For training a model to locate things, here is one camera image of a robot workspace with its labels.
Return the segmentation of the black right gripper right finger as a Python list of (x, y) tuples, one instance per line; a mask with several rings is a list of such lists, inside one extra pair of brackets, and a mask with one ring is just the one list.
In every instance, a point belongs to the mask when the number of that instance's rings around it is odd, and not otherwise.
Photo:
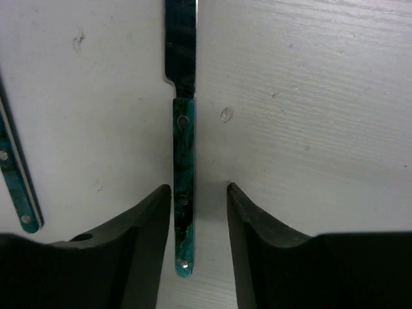
[(239, 308), (410, 308), (411, 233), (308, 236), (235, 183), (227, 219)]

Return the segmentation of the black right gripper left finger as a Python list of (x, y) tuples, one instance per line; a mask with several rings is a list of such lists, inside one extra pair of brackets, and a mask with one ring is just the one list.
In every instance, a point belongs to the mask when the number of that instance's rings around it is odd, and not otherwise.
[(163, 184), (69, 241), (1, 234), (1, 307), (155, 308), (170, 212)]

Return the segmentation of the fork with green handle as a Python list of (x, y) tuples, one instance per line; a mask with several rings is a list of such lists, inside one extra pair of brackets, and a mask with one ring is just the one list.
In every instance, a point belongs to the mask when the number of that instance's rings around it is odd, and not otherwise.
[(44, 225), (44, 219), (3, 83), (1, 83), (1, 172), (23, 230), (29, 234), (38, 232)]

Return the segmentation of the knife with green handle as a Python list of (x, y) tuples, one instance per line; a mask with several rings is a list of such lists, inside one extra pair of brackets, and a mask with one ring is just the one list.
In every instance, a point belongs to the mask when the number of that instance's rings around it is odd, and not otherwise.
[(188, 278), (194, 268), (197, 1), (165, 0), (165, 77), (174, 86), (174, 265)]

